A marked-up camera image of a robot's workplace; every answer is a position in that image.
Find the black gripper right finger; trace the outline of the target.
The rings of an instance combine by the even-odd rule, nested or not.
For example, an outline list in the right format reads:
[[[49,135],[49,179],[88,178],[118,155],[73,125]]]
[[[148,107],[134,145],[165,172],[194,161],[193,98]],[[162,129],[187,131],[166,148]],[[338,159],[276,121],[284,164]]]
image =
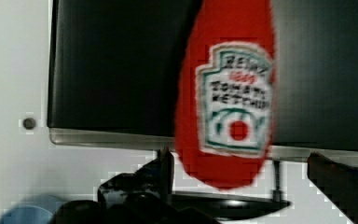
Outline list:
[[[307,159],[308,179],[354,224],[358,224],[358,168],[319,153]]]

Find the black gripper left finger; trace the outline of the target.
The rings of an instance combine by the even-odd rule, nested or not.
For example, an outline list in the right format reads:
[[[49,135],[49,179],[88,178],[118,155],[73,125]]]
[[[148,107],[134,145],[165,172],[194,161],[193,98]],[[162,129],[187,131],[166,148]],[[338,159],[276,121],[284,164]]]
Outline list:
[[[165,147],[137,171],[101,184],[96,202],[63,204],[49,224],[220,224],[196,208],[173,208],[172,182],[173,156]]]

